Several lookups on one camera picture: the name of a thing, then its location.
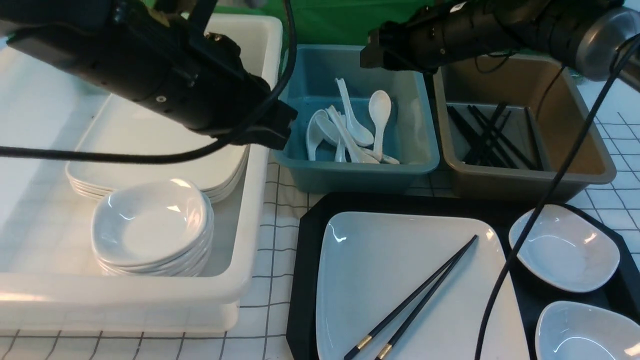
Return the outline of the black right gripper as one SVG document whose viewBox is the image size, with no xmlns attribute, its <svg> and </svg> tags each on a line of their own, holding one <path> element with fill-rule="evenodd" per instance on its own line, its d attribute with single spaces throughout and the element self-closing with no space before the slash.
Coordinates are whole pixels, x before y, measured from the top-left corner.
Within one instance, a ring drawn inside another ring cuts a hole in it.
<svg viewBox="0 0 640 360">
<path fill-rule="evenodd" d="M 421 7 L 404 22 L 386 21 L 368 32 L 359 53 L 364 69 L 435 72 L 461 60 L 505 51 L 506 31 L 494 0 Z"/>
</svg>

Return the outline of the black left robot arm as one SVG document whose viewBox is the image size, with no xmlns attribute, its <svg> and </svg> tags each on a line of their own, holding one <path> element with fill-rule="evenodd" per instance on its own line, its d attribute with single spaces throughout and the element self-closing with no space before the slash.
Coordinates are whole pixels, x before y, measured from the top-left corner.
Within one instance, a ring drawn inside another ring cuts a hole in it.
<svg viewBox="0 0 640 360">
<path fill-rule="evenodd" d="M 188 18 L 139 0 L 3 0 L 7 45 L 192 132 L 231 132 L 271 95 L 244 67 L 240 46 L 206 31 L 217 6 Z"/>
</svg>

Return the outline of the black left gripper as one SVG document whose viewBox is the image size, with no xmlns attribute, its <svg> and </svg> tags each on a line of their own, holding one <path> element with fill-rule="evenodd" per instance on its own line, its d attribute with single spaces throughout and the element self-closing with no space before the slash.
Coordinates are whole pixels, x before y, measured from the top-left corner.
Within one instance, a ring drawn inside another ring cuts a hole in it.
<svg viewBox="0 0 640 360">
<path fill-rule="evenodd" d="M 241 54 L 220 33 L 124 30 L 103 51 L 102 84 L 200 135 L 282 150 L 298 113 L 247 71 Z"/>
</svg>

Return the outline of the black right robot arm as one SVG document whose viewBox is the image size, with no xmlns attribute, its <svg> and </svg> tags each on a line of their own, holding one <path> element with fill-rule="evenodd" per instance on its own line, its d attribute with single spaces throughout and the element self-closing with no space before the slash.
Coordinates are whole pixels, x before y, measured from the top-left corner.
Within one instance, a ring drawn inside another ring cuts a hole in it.
<svg viewBox="0 0 640 360">
<path fill-rule="evenodd" d="M 364 69 L 436 73 L 462 60 L 529 49 L 601 82 L 624 55 L 619 79 L 639 89 L 640 16 L 622 0 L 455 0 L 385 22 L 359 53 Z"/>
</svg>

